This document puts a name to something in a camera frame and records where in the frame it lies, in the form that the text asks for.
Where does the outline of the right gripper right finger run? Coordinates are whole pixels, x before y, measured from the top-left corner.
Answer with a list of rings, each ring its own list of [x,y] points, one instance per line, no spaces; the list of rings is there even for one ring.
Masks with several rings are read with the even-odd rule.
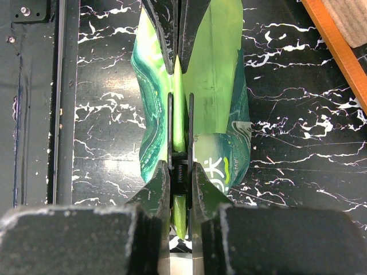
[[[192,168],[194,274],[365,274],[366,245],[345,213],[236,205]]]

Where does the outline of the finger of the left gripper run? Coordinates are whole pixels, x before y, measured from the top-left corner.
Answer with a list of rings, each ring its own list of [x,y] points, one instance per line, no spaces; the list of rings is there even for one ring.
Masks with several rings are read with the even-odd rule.
[[[210,0],[178,1],[178,57],[182,73],[188,70],[196,34]]]
[[[142,0],[161,47],[168,74],[174,73],[174,63],[178,52],[178,1]]]

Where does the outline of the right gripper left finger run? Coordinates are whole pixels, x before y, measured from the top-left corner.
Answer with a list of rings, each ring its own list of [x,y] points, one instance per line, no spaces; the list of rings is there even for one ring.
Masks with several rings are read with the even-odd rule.
[[[2,274],[169,274],[170,175],[122,206],[19,207],[1,218]]]

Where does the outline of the green litter bag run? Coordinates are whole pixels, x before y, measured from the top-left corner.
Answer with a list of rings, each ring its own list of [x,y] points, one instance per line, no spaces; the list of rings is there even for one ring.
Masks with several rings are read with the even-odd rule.
[[[141,9],[131,56],[145,110],[139,161],[143,180],[167,161],[168,94],[173,94],[173,150],[187,149],[189,97],[194,94],[193,161],[222,193],[241,183],[250,163],[251,122],[241,47],[241,1],[210,1],[198,28],[188,70],[177,56],[168,74],[156,31]]]

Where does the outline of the black bag clip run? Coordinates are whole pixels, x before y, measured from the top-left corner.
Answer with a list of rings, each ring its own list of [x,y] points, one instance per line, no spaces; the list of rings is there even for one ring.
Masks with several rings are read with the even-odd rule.
[[[170,220],[180,239],[191,239],[190,211],[193,204],[193,118],[194,94],[189,97],[189,111],[185,125],[188,127],[187,149],[183,152],[173,150],[173,94],[168,94],[167,112],[167,163],[170,175]]]

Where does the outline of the grey metal scoop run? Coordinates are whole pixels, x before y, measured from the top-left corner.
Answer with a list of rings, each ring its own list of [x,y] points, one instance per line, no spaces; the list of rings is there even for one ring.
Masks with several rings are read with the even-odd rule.
[[[192,275],[193,260],[190,253],[170,253],[171,275]]]

